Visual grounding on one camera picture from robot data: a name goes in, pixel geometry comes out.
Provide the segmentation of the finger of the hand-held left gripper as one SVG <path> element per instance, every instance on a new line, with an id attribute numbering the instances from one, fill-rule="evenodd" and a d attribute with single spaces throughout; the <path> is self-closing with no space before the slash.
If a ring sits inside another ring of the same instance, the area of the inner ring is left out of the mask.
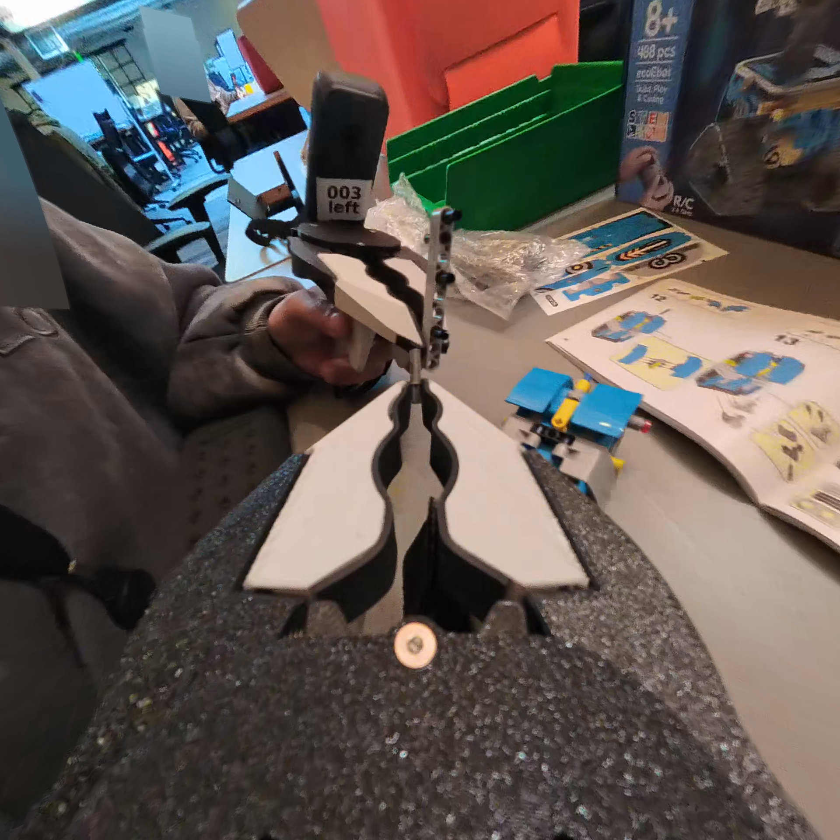
<path id="1" fill-rule="evenodd" d="M 348 255 L 322 253 L 318 260 L 332 280 L 335 307 L 352 320 L 350 362 L 356 370 L 364 367 L 375 338 L 394 345 L 397 359 L 408 367 L 408 353 L 424 351 L 423 310 L 411 310 L 393 298 L 375 280 L 375 262 Z"/>
<path id="2" fill-rule="evenodd" d="M 426 297 L 426 270 L 403 255 L 375 261 L 375 280 L 411 310 L 422 310 Z"/>

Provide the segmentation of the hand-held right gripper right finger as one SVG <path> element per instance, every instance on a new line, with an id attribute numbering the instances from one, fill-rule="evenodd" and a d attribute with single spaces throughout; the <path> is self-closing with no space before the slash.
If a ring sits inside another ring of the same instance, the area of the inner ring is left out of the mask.
<path id="1" fill-rule="evenodd" d="M 525 451 L 439 384 L 423 384 L 430 466 L 442 487 L 444 544 L 503 587 L 590 586 Z"/>

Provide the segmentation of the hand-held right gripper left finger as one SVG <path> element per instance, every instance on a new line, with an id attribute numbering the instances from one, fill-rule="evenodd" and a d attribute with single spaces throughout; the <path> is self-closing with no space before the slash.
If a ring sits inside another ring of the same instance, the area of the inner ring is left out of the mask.
<path id="1" fill-rule="evenodd" d="M 244 589 L 324 592 L 377 564 L 390 589 L 396 528 L 388 490 L 403 467 L 410 420 L 411 387 L 399 381 L 309 448 Z"/>

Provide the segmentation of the grey perforated brick beam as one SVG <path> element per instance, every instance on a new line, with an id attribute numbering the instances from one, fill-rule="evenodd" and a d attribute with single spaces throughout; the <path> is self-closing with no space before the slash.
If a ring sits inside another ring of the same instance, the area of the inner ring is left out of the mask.
<path id="1" fill-rule="evenodd" d="M 425 341 L 423 368 L 436 369 L 448 351 L 449 332 L 445 321 L 448 290 L 455 283 L 452 246 L 461 212 L 451 206 L 434 211 L 430 217 L 426 259 L 426 289 L 423 304 L 422 335 Z"/>

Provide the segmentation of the grey desk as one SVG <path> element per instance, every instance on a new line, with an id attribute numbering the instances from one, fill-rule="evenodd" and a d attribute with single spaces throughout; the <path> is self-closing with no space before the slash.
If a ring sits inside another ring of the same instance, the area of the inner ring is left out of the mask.
<path id="1" fill-rule="evenodd" d="M 775 308 L 838 320 L 838 260 L 677 219 L 728 255 L 679 277 Z M 467 301 L 447 306 L 451 345 L 435 379 L 498 425 L 511 388 L 532 367 L 579 372 L 545 340 L 634 289 L 561 314 L 530 297 L 508 321 Z M 315 391 L 288 416 L 301 452 L 356 404 Z M 821 838 L 838 838 L 838 554 L 766 517 L 705 449 L 655 422 L 630 433 L 605 509 L 645 552 L 686 609 L 738 716 L 789 800 Z"/>

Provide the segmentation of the person's left hand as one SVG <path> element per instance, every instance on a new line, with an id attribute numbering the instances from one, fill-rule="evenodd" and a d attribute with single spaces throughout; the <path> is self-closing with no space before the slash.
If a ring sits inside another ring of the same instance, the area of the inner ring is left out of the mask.
<path id="1" fill-rule="evenodd" d="M 350 318 L 316 288 L 283 297 L 270 311 L 268 334 L 301 372 L 327 385 L 354 387 L 378 381 L 393 361 L 393 346 L 375 338 L 362 369 L 350 362 Z"/>

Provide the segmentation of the crumpled clear plastic bag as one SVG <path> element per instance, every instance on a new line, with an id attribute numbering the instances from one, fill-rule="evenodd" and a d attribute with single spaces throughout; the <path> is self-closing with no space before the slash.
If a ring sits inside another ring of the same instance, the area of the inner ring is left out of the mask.
<path id="1" fill-rule="evenodd" d="M 392 196 L 378 201 L 364 221 L 367 228 L 399 239 L 419 255 L 426 253 L 430 224 L 421 197 L 404 173 L 392 184 Z"/>
<path id="2" fill-rule="evenodd" d="M 455 283 L 449 296 L 503 321 L 521 299 L 561 280 L 588 253 L 574 239 L 500 231 L 456 231 L 451 249 Z"/>

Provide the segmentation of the orange felt bag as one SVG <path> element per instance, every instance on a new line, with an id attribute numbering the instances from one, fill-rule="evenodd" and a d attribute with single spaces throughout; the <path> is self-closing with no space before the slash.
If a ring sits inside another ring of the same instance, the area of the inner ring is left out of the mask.
<path id="1" fill-rule="evenodd" d="M 386 137 L 579 58 L 579 1 L 319 1 L 341 68 L 377 81 Z"/>

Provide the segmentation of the small angled stand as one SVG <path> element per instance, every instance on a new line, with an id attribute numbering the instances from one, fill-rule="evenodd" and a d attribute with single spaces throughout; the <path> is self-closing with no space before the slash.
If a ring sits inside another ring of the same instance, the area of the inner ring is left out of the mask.
<path id="1" fill-rule="evenodd" d="M 278 150 L 252 153 L 234 164 L 228 176 L 227 201 L 250 219 L 268 219 L 304 205 Z"/>

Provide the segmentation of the blue brick vehicle model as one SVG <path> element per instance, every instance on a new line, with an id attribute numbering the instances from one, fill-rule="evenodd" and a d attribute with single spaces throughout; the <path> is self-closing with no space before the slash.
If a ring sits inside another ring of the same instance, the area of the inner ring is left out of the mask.
<path id="1" fill-rule="evenodd" d="M 623 471 L 617 450 L 629 429 L 645 434 L 651 423 L 637 414 L 642 396 L 590 377 L 532 368 L 512 388 L 514 411 L 501 430 L 542 456 L 600 505 L 609 501 Z"/>

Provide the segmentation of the green plastic bin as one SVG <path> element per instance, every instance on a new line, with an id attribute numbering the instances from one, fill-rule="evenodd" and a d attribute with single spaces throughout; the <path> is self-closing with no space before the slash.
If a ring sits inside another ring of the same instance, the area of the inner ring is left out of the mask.
<path id="1" fill-rule="evenodd" d="M 558 65 L 387 141 L 428 212 L 449 205 L 467 230 L 519 230 L 616 182 L 622 61 Z"/>

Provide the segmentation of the black office chair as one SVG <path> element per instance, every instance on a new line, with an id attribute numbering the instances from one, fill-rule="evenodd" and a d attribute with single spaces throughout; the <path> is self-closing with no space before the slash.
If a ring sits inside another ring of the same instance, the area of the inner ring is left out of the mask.
<path id="1" fill-rule="evenodd" d="M 228 174 L 211 173 L 200 181 L 181 189 L 175 197 L 165 205 L 165 209 L 171 213 L 174 211 L 187 211 L 192 220 L 182 216 L 168 216 L 167 218 L 153 219 L 156 225 L 172 224 L 183 221 L 184 225 L 168 230 L 165 234 L 153 239 L 143 248 L 170 263 L 182 262 L 179 252 L 186 246 L 203 240 L 216 258 L 216 266 L 225 268 L 225 252 L 220 245 L 215 228 L 207 214 L 206 199 L 209 193 L 219 188 L 228 187 Z"/>

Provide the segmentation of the blue sticker sheet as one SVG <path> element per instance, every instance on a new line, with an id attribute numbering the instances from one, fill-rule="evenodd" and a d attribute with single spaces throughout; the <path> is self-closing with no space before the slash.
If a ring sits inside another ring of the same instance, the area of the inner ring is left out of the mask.
<path id="1" fill-rule="evenodd" d="M 584 247 L 578 261 L 530 297 L 549 315 L 672 277 L 724 257 L 727 250 L 648 209 L 639 208 L 561 236 Z"/>

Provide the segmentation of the building instruction booklet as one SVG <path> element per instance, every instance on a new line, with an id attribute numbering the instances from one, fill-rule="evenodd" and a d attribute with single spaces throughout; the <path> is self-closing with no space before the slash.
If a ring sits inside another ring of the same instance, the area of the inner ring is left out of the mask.
<path id="1" fill-rule="evenodd" d="M 839 548 L 838 321 L 661 280 L 547 338 L 724 465 L 763 511 Z"/>

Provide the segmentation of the blue black toy box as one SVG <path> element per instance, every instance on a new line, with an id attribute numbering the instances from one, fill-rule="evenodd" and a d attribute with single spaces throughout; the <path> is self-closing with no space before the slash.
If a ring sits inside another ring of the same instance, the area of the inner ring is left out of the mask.
<path id="1" fill-rule="evenodd" d="M 633 3 L 616 198 L 839 253 L 839 2 Z"/>

